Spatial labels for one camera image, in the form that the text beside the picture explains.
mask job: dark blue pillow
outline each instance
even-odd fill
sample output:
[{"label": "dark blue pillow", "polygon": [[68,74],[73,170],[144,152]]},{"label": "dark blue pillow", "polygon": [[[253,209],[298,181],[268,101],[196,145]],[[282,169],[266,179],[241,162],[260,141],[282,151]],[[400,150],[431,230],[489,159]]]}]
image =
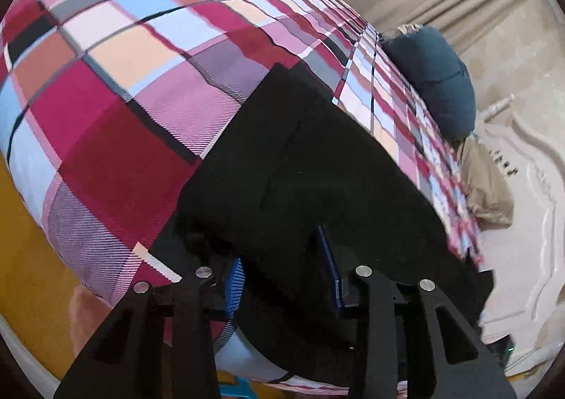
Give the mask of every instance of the dark blue pillow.
[{"label": "dark blue pillow", "polygon": [[475,128],[475,90],[465,64],[440,31],[424,27],[382,43],[416,88],[446,139],[464,139]]}]

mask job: carved bed headboard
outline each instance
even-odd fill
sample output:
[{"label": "carved bed headboard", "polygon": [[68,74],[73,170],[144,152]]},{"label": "carved bed headboard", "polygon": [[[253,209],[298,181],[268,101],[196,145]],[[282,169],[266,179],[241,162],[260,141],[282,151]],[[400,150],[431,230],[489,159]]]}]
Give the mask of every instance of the carved bed headboard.
[{"label": "carved bed headboard", "polygon": [[546,360],[547,350],[554,349],[540,344],[540,331],[565,285],[565,164],[559,150],[518,113],[511,126],[480,122],[476,133],[515,200],[512,227],[481,234],[485,265],[495,273],[482,338],[490,343],[512,334],[507,374],[513,375]]}]

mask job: pink plaid bedspread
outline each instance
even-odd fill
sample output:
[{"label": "pink plaid bedspread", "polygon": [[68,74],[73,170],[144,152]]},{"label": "pink plaid bedspread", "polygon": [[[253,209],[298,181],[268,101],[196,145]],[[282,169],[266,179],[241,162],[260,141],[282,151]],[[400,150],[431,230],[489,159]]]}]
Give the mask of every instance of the pink plaid bedspread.
[{"label": "pink plaid bedspread", "polygon": [[342,0],[15,0],[1,22],[0,149],[60,257],[112,305],[178,281],[151,246],[183,185],[277,62],[303,63],[477,263],[453,152]]}]

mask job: silver screw head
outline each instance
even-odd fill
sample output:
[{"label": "silver screw head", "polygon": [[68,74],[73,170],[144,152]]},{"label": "silver screw head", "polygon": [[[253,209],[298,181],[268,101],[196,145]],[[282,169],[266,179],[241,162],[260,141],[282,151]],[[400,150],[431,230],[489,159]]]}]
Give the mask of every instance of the silver screw head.
[{"label": "silver screw head", "polygon": [[436,288],[436,283],[432,280],[421,280],[420,288],[424,289],[426,292],[431,292]]},{"label": "silver screw head", "polygon": [[196,276],[202,279],[209,278],[212,276],[212,269],[209,266],[201,266],[196,270]]},{"label": "silver screw head", "polygon": [[133,285],[133,291],[136,294],[145,294],[149,290],[149,283],[146,281],[139,281]]},{"label": "silver screw head", "polygon": [[373,274],[373,271],[369,266],[359,265],[357,268],[355,268],[355,273],[358,276],[362,276],[363,278],[368,278]]}]

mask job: blue plastic part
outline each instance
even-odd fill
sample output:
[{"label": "blue plastic part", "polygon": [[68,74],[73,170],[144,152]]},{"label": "blue plastic part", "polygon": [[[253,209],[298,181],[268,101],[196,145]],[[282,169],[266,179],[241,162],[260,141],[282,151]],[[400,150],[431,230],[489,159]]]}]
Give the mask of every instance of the blue plastic part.
[{"label": "blue plastic part", "polygon": [[233,315],[239,308],[241,294],[244,291],[245,273],[241,259],[237,258],[233,263],[230,277],[225,283],[225,311],[228,318],[233,319]]},{"label": "blue plastic part", "polygon": [[344,306],[344,302],[341,295],[341,279],[340,274],[337,271],[337,266],[335,265],[335,261],[333,259],[332,250],[328,244],[328,239],[326,238],[326,234],[324,233],[324,229],[321,226],[316,228],[316,234],[318,237],[318,241],[321,244],[322,252],[324,258],[326,259],[326,265],[328,267],[328,272],[331,275],[331,281],[333,285],[333,302],[335,304],[336,310],[340,310]]},{"label": "blue plastic part", "polygon": [[236,377],[236,384],[234,385],[220,385],[220,393],[222,397],[258,399],[257,395],[251,389],[249,382],[240,377]]}]

